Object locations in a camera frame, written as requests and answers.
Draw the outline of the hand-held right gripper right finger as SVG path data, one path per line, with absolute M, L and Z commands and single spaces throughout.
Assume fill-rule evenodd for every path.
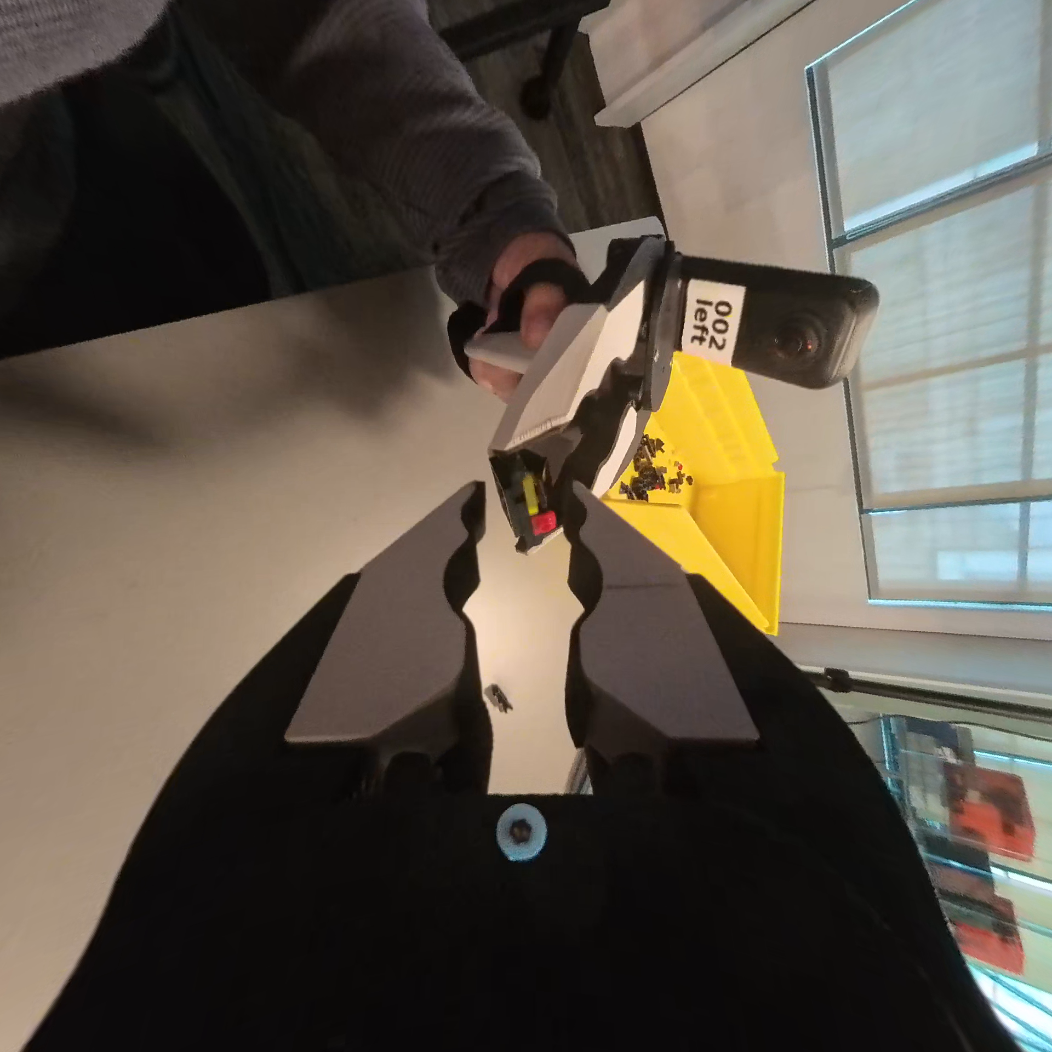
M 571 629 L 565 711 L 580 749 L 758 742 L 688 575 L 582 483 L 565 502 Z

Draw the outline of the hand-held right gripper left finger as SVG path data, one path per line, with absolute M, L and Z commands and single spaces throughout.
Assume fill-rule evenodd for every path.
M 478 664 L 464 605 L 479 584 L 485 485 L 473 481 L 360 571 L 285 732 L 295 746 L 449 750 Z

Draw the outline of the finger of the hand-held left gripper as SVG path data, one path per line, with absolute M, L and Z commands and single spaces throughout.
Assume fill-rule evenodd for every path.
M 646 294 L 646 280 L 639 280 L 612 305 L 572 304 L 559 315 L 495 428 L 492 454 L 509 453 L 568 424 L 609 368 L 632 358 Z
M 567 493 L 575 484 L 605 493 L 638 445 L 642 398 L 634 385 L 605 382 L 583 385 L 567 426 Z

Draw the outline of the lego pieces pile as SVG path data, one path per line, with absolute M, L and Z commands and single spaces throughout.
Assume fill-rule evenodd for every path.
M 618 481 L 615 494 L 626 501 L 669 503 L 686 498 L 694 486 L 676 450 L 663 439 L 645 432 L 638 451 Z

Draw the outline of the small black red lego assembly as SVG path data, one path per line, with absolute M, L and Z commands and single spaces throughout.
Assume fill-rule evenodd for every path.
M 527 557 L 563 528 L 547 461 L 529 450 L 493 451 L 489 464 L 514 549 Z

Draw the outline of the yellow plastic parts bin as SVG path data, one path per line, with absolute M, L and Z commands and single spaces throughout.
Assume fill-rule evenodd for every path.
M 775 636 L 785 476 L 746 375 L 675 353 L 665 399 L 645 432 L 676 450 L 694 477 L 693 488 L 685 499 L 644 503 L 618 498 L 616 482 L 603 501 L 686 572 L 708 580 L 761 632 Z

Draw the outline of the person's left hand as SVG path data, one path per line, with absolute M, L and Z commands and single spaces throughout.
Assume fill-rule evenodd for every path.
M 501 296 L 519 274 L 538 260 L 560 259 L 576 270 L 572 245 L 555 232 L 523 232 L 511 240 L 495 258 L 488 292 L 488 315 L 485 329 L 495 321 Z M 534 352 L 544 342 L 559 313 L 568 301 L 552 284 L 537 284 L 524 296 L 519 340 L 524 349 Z M 472 360 L 470 371 L 476 383 L 502 402 L 507 403 L 519 385 L 519 375 L 492 363 Z

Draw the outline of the large paned window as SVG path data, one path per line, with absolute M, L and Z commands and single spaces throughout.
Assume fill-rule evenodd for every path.
M 1051 4 L 908 2 L 807 70 L 869 598 L 1048 609 Z

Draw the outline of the black light stand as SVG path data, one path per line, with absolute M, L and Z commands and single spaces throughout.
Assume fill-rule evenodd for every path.
M 800 672 L 823 690 L 839 694 L 868 694 L 893 701 L 952 707 L 995 716 L 1050 719 L 1050 695 L 991 689 L 987 694 L 942 689 L 928 682 L 918 686 L 903 677 L 865 677 L 842 668 L 798 666 Z

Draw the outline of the metal storage shelving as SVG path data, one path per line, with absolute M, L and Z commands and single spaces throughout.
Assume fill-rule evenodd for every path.
M 1014 976 L 966 958 L 1004 980 L 1050 994 L 1051 752 L 1050 739 L 973 723 L 881 716 L 879 768 L 917 842 L 936 895 L 1012 901 L 1025 952 Z M 1025 783 L 1035 825 L 1033 861 L 1003 859 L 955 837 L 949 828 L 942 763 L 1013 773 Z

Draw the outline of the red storage box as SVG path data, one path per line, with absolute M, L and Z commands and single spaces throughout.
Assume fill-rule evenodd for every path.
M 1036 831 L 1020 776 L 948 761 L 942 776 L 955 837 L 1003 859 L 1034 859 Z
M 1011 975 L 1024 974 L 1025 952 L 1012 901 L 949 894 L 940 905 L 962 953 Z

